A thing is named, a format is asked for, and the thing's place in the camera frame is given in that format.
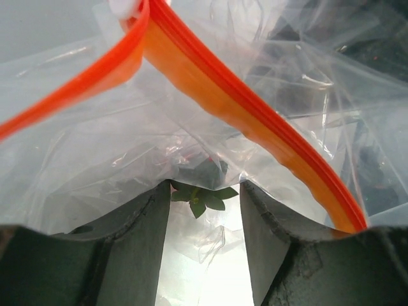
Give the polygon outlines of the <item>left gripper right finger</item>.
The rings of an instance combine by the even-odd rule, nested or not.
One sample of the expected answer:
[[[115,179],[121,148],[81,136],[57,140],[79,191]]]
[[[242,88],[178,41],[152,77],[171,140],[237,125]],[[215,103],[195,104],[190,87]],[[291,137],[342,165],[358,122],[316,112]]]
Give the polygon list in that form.
[[[256,305],[406,305],[407,228],[355,235],[312,221],[240,184],[240,208]]]

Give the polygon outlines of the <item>clear zip top bag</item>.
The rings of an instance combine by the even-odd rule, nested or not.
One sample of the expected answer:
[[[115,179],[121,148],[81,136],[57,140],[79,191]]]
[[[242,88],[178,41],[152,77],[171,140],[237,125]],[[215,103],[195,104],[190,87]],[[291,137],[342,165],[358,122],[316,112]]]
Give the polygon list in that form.
[[[112,10],[1,2],[1,226],[67,234],[174,180],[407,228],[406,1],[143,1],[128,33]],[[233,244],[172,192],[178,292]]]

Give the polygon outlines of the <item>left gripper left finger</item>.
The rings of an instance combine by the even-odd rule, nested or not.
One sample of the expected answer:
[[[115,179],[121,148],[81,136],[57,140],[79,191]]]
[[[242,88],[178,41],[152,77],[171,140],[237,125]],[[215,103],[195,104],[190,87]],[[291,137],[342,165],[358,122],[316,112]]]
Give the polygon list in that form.
[[[1,226],[2,305],[153,305],[167,181],[72,232]]]

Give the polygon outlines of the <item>small fake red strawberry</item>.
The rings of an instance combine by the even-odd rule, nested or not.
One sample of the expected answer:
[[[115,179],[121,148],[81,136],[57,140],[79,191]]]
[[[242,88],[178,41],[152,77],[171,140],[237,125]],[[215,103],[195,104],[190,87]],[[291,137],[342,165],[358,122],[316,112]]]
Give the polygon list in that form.
[[[170,184],[173,188],[171,200],[174,202],[180,201],[188,203],[191,212],[196,219],[200,218],[208,208],[217,211],[225,211],[226,207],[224,200],[229,200],[238,195],[238,192],[232,187],[213,191],[174,180],[171,180]]]

